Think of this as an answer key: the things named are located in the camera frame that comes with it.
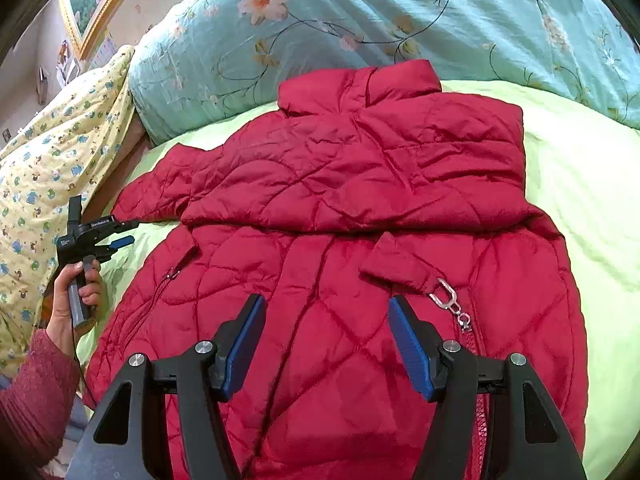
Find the maroon sleeved left forearm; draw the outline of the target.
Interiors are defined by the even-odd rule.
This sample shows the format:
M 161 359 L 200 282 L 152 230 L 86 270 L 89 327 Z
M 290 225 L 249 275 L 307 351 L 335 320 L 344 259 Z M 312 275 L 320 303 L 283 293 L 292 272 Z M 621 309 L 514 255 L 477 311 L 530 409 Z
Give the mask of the maroon sleeved left forearm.
M 1 457 L 12 478 L 41 479 L 58 455 L 79 382 L 78 366 L 37 330 L 12 384 L 1 393 Z

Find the person's left hand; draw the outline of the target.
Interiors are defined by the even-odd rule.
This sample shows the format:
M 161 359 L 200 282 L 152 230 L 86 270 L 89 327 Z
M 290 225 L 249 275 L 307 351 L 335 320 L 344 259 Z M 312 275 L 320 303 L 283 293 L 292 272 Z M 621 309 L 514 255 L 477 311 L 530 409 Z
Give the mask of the person's left hand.
M 52 313 L 46 328 L 51 341 L 69 358 L 75 356 L 75 341 L 85 335 L 96 324 L 96 314 L 105 304 L 105 290 L 101 265 L 93 260 L 90 268 L 85 268 L 82 262 L 68 264 L 58 274 L 53 286 Z M 92 318 L 85 327 L 73 328 L 68 288 L 78 274 L 85 274 L 86 284 L 79 289 L 79 297 L 90 308 Z

